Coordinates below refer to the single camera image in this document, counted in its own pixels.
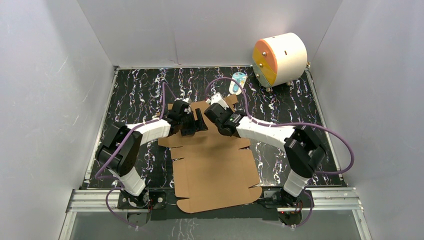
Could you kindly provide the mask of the brown cardboard box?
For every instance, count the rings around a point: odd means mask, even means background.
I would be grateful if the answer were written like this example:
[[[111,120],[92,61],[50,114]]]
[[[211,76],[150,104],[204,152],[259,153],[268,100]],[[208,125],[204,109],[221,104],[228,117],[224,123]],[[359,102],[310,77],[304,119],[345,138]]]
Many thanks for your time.
[[[207,131],[158,140],[170,149],[177,207],[192,214],[256,201],[262,188],[250,140],[221,135],[203,120]]]

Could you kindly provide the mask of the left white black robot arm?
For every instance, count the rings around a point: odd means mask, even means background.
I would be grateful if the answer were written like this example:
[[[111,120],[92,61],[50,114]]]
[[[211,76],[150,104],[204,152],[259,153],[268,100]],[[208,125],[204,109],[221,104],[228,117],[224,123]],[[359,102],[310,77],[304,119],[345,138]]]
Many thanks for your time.
[[[123,184],[122,190],[130,194],[130,202],[137,208],[149,203],[147,185],[138,174],[135,164],[140,146],[153,140],[180,133],[192,136],[208,127],[199,108],[192,108],[190,99],[177,99],[170,110],[144,123],[116,122],[99,146],[95,159],[101,169],[108,169]]]

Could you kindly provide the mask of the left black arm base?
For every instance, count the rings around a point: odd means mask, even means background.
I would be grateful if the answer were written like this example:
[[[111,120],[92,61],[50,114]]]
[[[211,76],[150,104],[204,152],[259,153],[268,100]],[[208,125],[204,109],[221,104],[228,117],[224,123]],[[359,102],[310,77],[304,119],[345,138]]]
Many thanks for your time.
[[[167,193],[165,191],[147,187],[139,196],[120,190],[117,209],[126,212],[125,220],[139,231],[149,222],[153,211],[164,210],[166,204]]]

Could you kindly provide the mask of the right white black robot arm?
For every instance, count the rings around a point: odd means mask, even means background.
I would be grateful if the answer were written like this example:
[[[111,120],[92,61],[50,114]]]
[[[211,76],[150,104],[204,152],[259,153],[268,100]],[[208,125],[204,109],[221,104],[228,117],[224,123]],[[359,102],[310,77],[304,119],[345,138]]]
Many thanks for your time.
[[[224,136],[256,140],[284,150],[290,172],[283,185],[281,199],[288,207],[295,207],[301,201],[302,190],[327,155],[326,147],[311,127],[260,122],[218,103],[209,106],[204,115]]]

